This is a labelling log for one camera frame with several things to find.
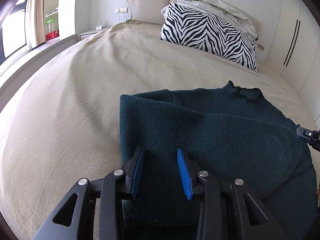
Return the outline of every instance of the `headboard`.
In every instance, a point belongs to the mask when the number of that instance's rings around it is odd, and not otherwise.
[[[164,18],[162,17],[160,11],[170,2],[177,2],[177,0],[127,0],[127,2],[129,3],[131,8],[132,19],[154,24],[164,24]],[[233,7],[238,9],[251,19],[254,28],[259,35],[260,22],[243,10],[235,6]]]

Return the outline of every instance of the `beige curtain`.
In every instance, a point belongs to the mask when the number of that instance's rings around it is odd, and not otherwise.
[[[27,1],[25,18],[27,50],[45,42],[43,4],[44,0]]]

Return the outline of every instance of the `black window frame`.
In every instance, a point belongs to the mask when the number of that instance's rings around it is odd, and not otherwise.
[[[10,12],[9,15],[25,10],[26,11],[26,7],[27,7],[27,0],[24,0],[24,2],[17,4],[14,6],[14,8],[12,9],[12,11]],[[17,48],[14,52],[12,52],[9,56],[5,57],[4,56],[4,48],[3,48],[3,38],[2,38],[2,28],[0,29],[0,65],[10,56],[12,56],[14,53],[16,53],[19,49],[23,48],[24,46],[27,45],[27,42],[22,45],[20,48]]]

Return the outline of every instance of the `black and white striped pillow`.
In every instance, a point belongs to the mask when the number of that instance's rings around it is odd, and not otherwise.
[[[258,72],[252,37],[211,13],[170,3],[161,39],[211,52]]]

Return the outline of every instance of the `metal pin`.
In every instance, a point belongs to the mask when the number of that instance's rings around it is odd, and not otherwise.
[[[115,171],[113,172],[113,174],[114,174],[115,176],[120,176],[120,175],[123,174],[123,170],[121,170],[121,169],[115,170]]]
[[[236,179],[235,180],[235,183],[239,186],[242,186],[244,184],[243,180],[242,179]]]
[[[209,173],[207,171],[200,171],[199,175],[200,175],[200,177],[206,177],[209,175]]]
[[[79,179],[78,184],[81,185],[81,186],[83,186],[83,185],[87,184],[87,182],[88,182],[87,179],[82,178],[82,179]]]

